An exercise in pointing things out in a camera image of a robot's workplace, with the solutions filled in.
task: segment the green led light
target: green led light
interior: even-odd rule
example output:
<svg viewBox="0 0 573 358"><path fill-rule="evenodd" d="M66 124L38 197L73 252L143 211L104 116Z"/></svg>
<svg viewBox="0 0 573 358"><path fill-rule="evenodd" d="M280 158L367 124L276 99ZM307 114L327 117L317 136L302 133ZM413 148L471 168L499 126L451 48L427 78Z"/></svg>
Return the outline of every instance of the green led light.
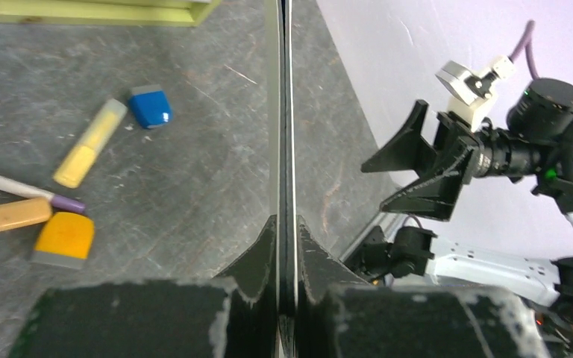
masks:
<svg viewBox="0 0 573 358"><path fill-rule="evenodd" d="M544 177L546 179L555 179L557 177L557 171L554 169L550 169L544 174Z"/></svg>

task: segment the yellow marker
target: yellow marker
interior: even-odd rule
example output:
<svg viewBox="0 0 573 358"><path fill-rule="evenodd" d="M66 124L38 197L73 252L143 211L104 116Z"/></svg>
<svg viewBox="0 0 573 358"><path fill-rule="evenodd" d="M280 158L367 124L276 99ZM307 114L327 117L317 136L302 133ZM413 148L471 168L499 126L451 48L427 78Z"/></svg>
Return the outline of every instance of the yellow marker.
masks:
<svg viewBox="0 0 573 358"><path fill-rule="evenodd" d="M74 213L57 213L40 232L31 260L81 269L93 243L93 221Z"/></svg>
<svg viewBox="0 0 573 358"><path fill-rule="evenodd" d="M127 107L119 101L109 100L60 165L54 180L68 188L80 186L127 111Z"/></svg>
<svg viewBox="0 0 573 358"><path fill-rule="evenodd" d="M0 205L0 232L46 222L51 205L45 198L34 198Z"/></svg>

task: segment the yellow highlighter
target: yellow highlighter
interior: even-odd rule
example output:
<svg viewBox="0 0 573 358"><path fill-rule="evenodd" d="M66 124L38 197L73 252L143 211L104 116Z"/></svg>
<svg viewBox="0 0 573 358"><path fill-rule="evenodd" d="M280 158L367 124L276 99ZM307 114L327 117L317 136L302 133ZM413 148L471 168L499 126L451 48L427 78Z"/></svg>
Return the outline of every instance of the yellow highlighter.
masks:
<svg viewBox="0 0 573 358"><path fill-rule="evenodd" d="M46 222L51 215L51 204L45 198L1 204L0 232Z"/></svg>
<svg viewBox="0 0 573 358"><path fill-rule="evenodd" d="M60 165L54 174L54 180L72 189L80 186L127 112L128 108L121 102L116 99L109 100Z"/></svg>

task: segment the yellow box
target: yellow box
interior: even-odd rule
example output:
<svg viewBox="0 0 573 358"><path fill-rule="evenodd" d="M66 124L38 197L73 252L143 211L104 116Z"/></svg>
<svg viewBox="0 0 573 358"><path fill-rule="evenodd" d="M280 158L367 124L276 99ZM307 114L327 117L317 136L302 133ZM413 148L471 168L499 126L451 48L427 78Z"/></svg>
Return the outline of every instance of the yellow box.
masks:
<svg viewBox="0 0 573 358"><path fill-rule="evenodd" d="M0 0L0 22L67 25L162 25L197 26L218 6L192 2L189 8L143 6L148 0ZM134 4L109 4L109 1ZM170 5L175 0L154 0Z"/></svg>
<svg viewBox="0 0 573 358"><path fill-rule="evenodd" d="M80 1L96 2L98 4L120 4L120 5L136 5L136 6L150 6L150 7L169 7L169 8L175 8L175 9L190 9L192 7L192 4L193 4L192 1L181 1L181 0L80 0Z"/></svg>

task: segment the white bracket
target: white bracket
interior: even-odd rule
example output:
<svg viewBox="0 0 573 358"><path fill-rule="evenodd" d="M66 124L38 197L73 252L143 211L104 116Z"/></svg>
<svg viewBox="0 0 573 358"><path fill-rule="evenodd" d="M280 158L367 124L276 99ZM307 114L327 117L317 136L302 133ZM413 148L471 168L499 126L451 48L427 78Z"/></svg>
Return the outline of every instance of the white bracket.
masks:
<svg viewBox="0 0 573 358"><path fill-rule="evenodd" d="M496 79L484 97L476 95L465 82L472 76L484 78L491 72L496 76ZM471 131L475 132L498 100L498 95L495 92L495 82L506 80L514 72L515 65L513 62L507 56L498 56L485 69L479 72L473 72L454 61L449 61L436 74L436 77L452 94L447 111L456 113L471 126Z"/></svg>
<svg viewBox="0 0 573 358"><path fill-rule="evenodd" d="M460 242L435 238L430 251L425 278L439 285L444 277L499 286L544 307L551 306L559 292L559 269L550 260L526 259L514 255L476 248Z"/></svg>

